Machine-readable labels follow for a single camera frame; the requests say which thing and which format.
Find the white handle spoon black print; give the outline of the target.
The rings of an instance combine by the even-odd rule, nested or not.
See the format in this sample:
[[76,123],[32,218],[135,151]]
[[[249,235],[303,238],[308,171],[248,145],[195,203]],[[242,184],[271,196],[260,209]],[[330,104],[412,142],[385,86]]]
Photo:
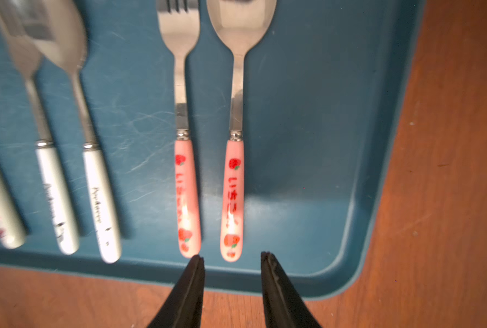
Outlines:
[[30,1],[31,12],[21,11],[25,31],[40,52],[65,71],[78,106],[85,143],[83,161],[98,248],[104,262],[122,254],[118,214],[103,152],[98,143],[81,84],[80,72],[88,54],[87,35],[73,1]]

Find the pink strawberry handle fork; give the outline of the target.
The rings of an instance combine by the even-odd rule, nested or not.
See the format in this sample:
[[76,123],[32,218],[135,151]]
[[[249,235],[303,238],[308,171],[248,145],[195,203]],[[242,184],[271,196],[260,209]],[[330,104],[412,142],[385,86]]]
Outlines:
[[174,56],[176,217],[180,252],[184,257],[191,258],[200,253],[202,236],[185,66],[187,56],[196,46],[200,35],[199,2],[161,0],[156,2],[156,9],[162,40]]

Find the pink strawberry handle spoon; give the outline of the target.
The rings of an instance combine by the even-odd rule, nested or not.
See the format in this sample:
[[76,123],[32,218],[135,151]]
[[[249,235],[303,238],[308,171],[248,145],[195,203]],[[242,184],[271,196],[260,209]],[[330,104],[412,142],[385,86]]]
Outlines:
[[244,64],[247,53],[262,40],[269,29],[277,1],[207,1],[206,4],[217,36],[233,55],[220,252],[225,261],[235,262],[243,253],[245,212]]

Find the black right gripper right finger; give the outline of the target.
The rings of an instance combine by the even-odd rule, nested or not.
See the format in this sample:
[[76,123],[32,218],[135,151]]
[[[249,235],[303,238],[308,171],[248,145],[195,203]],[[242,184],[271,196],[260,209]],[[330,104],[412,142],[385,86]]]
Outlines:
[[261,281],[267,327],[321,327],[271,252],[261,253]]

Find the white handle fork black print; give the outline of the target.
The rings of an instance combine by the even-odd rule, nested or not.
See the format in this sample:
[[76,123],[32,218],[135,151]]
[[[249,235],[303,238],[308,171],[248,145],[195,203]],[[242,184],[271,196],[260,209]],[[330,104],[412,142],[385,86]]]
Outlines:
[[64,170],[36,87],[35,75],[42,54],[19,25],[9,1],[0,1],[0,32],[14,66],[23,78],[36,121],[39,136],[36,155],[57,244],[63,254],[71,255],[79,249],[79,231]]

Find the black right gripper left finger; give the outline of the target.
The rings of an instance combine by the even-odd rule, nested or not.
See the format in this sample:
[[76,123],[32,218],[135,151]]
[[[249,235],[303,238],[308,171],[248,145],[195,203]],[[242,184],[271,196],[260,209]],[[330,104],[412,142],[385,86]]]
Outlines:
[[204,258],[193,256],[148,327],[200,327],[205,275]]

